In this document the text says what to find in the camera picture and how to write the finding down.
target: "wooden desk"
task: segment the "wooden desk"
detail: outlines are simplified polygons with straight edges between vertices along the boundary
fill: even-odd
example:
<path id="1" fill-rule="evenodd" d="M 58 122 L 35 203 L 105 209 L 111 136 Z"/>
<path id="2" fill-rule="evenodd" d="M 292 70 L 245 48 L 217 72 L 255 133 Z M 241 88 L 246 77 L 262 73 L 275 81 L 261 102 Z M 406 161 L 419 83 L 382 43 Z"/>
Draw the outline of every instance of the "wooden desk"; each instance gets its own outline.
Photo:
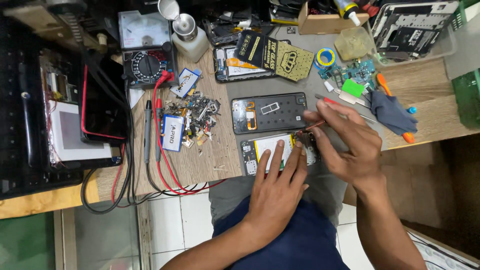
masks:
<path id="1" fill-rule="evenodd" d="M 235 138 L 233 135 L 229 98 L 226 86 L 217 84 L 209 72 L 212 70 L 212 53 L 207 52 L 197 64 L 193 64 L 179 56 L 179 66 L 190 69 L 200 68 L 203 79 L 198 84 L 198 89 L 206 95 L 219 100 L 222 104 L 217 126 L 213 128 L 214 139 L 207 141 L 203 146 L 194 145 L 191 149 L 182 149 L 180 153 L 168 153 L 168 159 L 173 165 L 174 173 L 183 185 L 201 183 L 241 175 L 240 161 L 238 158 Z M 424 61 L 400 65 L 394 68 L 381 70 L 392 93 L 400 99 L 405 106 L 415 106 L 418 109 L 415 117 L 419 120 L 418 132 L 415 134 L 417 143 L 444 140 L 465 136 L 477 131 L 468 130 L 459 120 L 455 96 L 450 81 L 446 78 L 443 59 Z M 170 91 L 162 90 L 163 100 L 173 100 Z M 153 189 L 145 178 L 143 164 L 143 122 L 144 105 L 148 95 L 144 95 L 138 105 L 133 109 L 136 123 L 135 159 L 136 179 L 138 179 L 137 194 L 152 192 Z M 397 136 L 385 128 L 385 138 L 388 148 L 405 146 L 407 143 L 401 136 Z M 198 149 L 204 152 L 198 157 Z M 151 155 L 154 156 L 154 143 L 152 140 Z M 165 163 L 161 162 L 161 170 L 167 182 L 175 186 Z M 213 171 L 214 166 L 225 165 L 228 171 Z M 161 181 L 156 172 L 154 163 L 150 165 L 151 175 L 161 188 Z M 110 191 L 117 168 L 98 170 L 96 177 L 89 183 L 87 194 L 89 202 L 110 199 Z M 0 218 L 18 217 L 38 212 L 51 211 L 81 205 L 80 186 L 67 187 L 54 191 L 23 196 L 0 201 Z"/>

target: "hand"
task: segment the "hand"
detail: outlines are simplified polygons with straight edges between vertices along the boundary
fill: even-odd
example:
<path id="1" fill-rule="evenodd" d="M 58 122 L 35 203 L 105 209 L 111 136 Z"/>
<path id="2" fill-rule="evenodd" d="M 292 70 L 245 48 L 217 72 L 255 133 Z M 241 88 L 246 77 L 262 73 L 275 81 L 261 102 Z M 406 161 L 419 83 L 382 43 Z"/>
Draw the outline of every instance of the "hand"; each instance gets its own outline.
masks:
<path id="1" fill-rule="evenodd" d="M 296 142 L 293 150 L 278 177 L 285 142 L 277 142 L 270 163 L 268 176 L 264 179 L 270 150 L 266 150 L 258 163 L 257 175 L 253 184 L 252 197 L 243 223 L 251 228 L 251 237 L 255 239 L 257 249 L 272 242 L 287 226 L 303 191 L 307 177 L 307 156 L 301 142 Z"/>
<path id="2" fill-rule="evenodd" d="M 375 189 L 384 179 L 379 163 L 382 139 L 378 133 L 353 108 L 319 100 L 317 110 L 305 111 L 304 118 L 310 122 L 325 120 L 349 148 L 348 152 L 338 153 L 325 132 L 318 127 L 311 129 L 329 171 L 356 189 L 365 192 Z"/>

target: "green plastic tool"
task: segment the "green plastic tool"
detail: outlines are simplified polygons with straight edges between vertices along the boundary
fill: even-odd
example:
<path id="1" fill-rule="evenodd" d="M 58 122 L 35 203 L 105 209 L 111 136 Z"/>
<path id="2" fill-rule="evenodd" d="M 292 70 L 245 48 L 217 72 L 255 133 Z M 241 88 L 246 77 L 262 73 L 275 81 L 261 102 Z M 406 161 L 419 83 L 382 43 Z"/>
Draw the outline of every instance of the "green plastic tool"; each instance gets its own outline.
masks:
<path id="1" fill-rule="evenodd" d="M 359 85 L 351 79 L 347 79 L 342 85 L 342 91 L 345 91 L 356 98 L 359 98 L 363 92 L 363 85 Z"/>

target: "forearm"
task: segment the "forearm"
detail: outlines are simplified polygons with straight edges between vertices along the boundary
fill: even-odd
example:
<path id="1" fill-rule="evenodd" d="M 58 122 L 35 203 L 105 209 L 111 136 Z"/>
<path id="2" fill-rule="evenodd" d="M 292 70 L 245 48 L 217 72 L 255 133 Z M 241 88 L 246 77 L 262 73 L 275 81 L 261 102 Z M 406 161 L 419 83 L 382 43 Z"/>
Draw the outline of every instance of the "forearm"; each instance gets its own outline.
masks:
<path id="1" fill-rule="evenodd" d="M 222 270 L 261 246 L 251 235 L 252 228 L 240 222 L 221 235 L 201 243 L 170 260 L 162 270 Z"/>
<path id="2" fill-rule="evenodd" d="M 357 190 L 357 229 L 376 269 L 426 270 L 420 252 L 395 214 L 382 176 L 375 191 Z"/>

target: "white tile floor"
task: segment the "white tile floor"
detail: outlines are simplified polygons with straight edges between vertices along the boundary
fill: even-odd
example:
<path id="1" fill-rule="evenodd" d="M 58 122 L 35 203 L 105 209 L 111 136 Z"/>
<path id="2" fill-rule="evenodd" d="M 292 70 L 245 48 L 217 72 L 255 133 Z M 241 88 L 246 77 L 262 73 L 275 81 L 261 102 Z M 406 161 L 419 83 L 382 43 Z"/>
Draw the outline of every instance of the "white tile floor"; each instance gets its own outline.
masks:
<path id="1" fill-rule="evenodd" d="M 211 239 L 213 233 L 208 190 L 188 196 L 162 196 L 149 202 L 153 223 L 152 257 L 155 270 L 185 249 Z M 360 244 L 356 211 L 354 206 L 343 205 L 339 216 L 336 247 L 351 270 L 373 270 Z"/>

